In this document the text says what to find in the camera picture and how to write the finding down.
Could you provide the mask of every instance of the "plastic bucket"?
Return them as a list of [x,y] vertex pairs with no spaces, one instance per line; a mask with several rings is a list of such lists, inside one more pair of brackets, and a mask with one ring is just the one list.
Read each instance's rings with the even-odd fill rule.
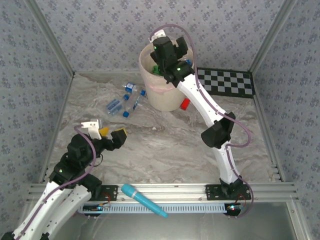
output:
[[[154,46],[152,43],[141,51],[139,56],[140,74],[151,106],[163,112],[170,112],[180,107],[185,95],[175,88],[172,83],[167,84],[163,76],[152,74],[153,67],[156,65],[150,56],[153,51]],[[183,59],[189,59],[193,64],[193,53],[190,48],[188,48],[187,54],[183,56]]]

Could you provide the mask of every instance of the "red cap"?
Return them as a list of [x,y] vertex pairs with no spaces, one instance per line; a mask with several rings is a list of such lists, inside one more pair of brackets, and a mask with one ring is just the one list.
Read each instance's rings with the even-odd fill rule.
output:
[[187,110],[187,107],[189,106],[190,100],[188,98],[185,98],[180,106],[182,110]]

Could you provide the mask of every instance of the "floral patterned wall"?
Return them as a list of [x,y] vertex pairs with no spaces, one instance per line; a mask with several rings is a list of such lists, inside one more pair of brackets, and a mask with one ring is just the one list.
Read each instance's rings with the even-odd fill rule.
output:
[[287,181],[320,239],[320,2],[298,0],[254,77]]
[[0,237],[38,181],[69,77],[23,0],[0,2]]
[[37,0],[74,71],[137,69],[167,23],[190,32],[198,66],[248,70],[283,1]]

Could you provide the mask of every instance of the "marble surface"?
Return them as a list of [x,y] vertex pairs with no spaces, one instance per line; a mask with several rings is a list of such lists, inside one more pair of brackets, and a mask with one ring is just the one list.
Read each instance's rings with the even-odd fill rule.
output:
[[[160,112],[148,99],[139,102],[129,118],[109,116],[105,106],[124,95],[127,82],[142,83],[138,73],[76,74],[63,120],[48,165],[47,179],[67,151],[73,127],[92,118],[101,118],[110,130],[125,127],[127,140],[120,149],[104,151],[102,164],[92,171],[104,184],[110,183],[218,183],[219,169],[211,148],[201,140],[207,128],[190,104],[186,111]],[[233,148],[237,169],[251,182],[272,181],[271,161],[263,141],[253,100],[214,96],[227,112],[233,111],[252,134],[246,148]],[[246,133],[235,124],[233,143],[247,141]]]

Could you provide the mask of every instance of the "black cable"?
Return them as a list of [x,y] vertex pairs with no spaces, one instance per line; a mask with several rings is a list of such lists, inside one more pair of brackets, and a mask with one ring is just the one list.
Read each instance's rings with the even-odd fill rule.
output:
[[100,154],[100,156],[101,156],[101,161],[100,161],[100,163],[97,164],[97,165],[94,165],[94,167],[98,167],[98,166],[102,163],[102,161],[104,160],[104,156],[103,156],[102,154]]

